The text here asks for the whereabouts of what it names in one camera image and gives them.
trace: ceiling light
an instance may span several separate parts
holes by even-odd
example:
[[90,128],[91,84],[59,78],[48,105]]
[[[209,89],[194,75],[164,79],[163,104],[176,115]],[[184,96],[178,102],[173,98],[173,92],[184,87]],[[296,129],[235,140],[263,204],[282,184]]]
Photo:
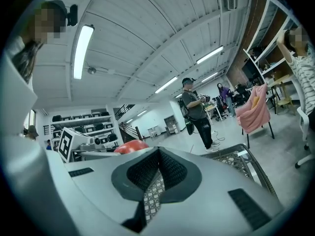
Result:
[[90,41],[93,31],[94,31],[93,25],[83,26],[81,29],[77,48],[75,50],[75,56],[74,56],[74,67],[73,67],[74,79],[81,80],[82,78],[84,58],[85,58],[85,54],[87,52],[87,48],[88,48],[89,41]]
[[145,111],[142,111],[140,114],[138,114],[137,116],[140,116],[140,115],[142,115],[142,114],[144,114],[146,112],[146,110]]
[[202,80],[201,82],[205,82],[207,81],[208,79],[210,79],[211,77],[217,75],[218,72],[214,73],[213,75],[210,75],[209,77],[205,78],[204,80]]
[[214,51],[208,53],[207,55],[203,56],[202,58],[197,60],[197,64],[200,64],[201,62],[205,61],[206,59],[210,58],[211,56],[213,56],[214,54],[220,52],[223,50],[223,46],[220,46],[218,48],[216,48]]
[[173,79],[171,79],[169,82],[167,82],[166,84],[164,84],[163,86],[161,86],[158,90],[156,90],[156,93],[161,92],[164,88],[166,88],[167,86],[169,86],[170,84],[172,84],[174,81],[177,80],[177,77],[174,77]]

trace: gray t-shirt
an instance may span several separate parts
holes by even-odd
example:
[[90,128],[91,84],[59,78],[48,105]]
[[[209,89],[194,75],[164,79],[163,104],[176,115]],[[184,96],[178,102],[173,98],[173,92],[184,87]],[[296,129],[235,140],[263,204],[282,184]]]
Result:
[[[189,103],[198,100],[198,98],[193,92],[184,91],[182,93],[182,100],[187,106]],[[203,108],[202,103],[193,108],[189,108],[189,117],[191,117],[192,119],[203,119],[206,116],[207,114]]]

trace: black case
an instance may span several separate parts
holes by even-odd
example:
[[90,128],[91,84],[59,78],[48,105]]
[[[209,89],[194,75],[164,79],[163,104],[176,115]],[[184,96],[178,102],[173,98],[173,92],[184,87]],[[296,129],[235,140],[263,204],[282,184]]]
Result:
[[63,117],[63,120],[71,120],[71,116]]
[[117,135],[116,134],[109,134],[107,136],[107,139],[108,139],[109,142],[112,142],[114,140],[117,140]]
[[93,113],[92,116],[93,117],[100,117],[100,113]]
[[82,119],[82,116],[73,116],[73,119],[74,119],[74,120]]
[[61,116],[54,116],[53,117],[53,121],[62,121],[63,119],[61,118]]
[[95,131],[95,128],[94,128],[94,127],[87,127],[87,128],[85,128],[85,130],[86,130],[86,132],[88,133],[88,132],[93,132],[93,131]]
[[107,140],[106,137],[103,137],[103,138],[100,139],[100,143],[101,143],[101,144],[105,144],[105,143],[107,143],[107,142],[108,142],[108,140]]
[[74,128],[74,130],[77,132],[85,133],[84,127],[76,127],[76,128]]
[[84,119],[84,118],[91,118],[92,115],[91,115],[91,114],[87,114],[87,115],[82,115],[82,117],[83,117],[83,119]]
[[95,124],[94,125],[95,131],[102,130],[104,128],[103,123]]
[[61,136],[61,130],[54,130],[53,131],[53,138],[59,138]]
[[106,124],[105,125],[105,128],[112,128],[113,127],[113,124]]
[[101,115],[101,116],[108,116],[109,113],[108,113],[107,111],[105,111],[105,112],[101,112],[100,115]]

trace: woman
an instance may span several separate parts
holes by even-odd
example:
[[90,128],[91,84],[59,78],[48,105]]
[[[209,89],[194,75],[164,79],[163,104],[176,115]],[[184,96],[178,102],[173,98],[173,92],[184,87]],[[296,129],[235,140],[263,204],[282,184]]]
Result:
[[234,107],[233,107],[233,104],[232,104],[232,92],[229,88],[225,88],[222,86],[221,83],[218,83],[217,84],[217,87],[219,89],[219,93],[220,93],[220,96],[223,98],[223,100],[226,102],[230,112],[231,112],[231,115],[230,117],[233,118],[236,116],[235,114],[235,110],[234,110]]
[[63,31],[66,17],[67,10],[62,1],[43,2],[6,48],[6,53],[31,89],[37,51],[47,43],[48,33]]
[[315,131],[315,53],[308,42],[306,31],[299,26],[282,32],[277,45],[286,62],[298,79],[305,95],[305,113],[310,120],[310,128]]

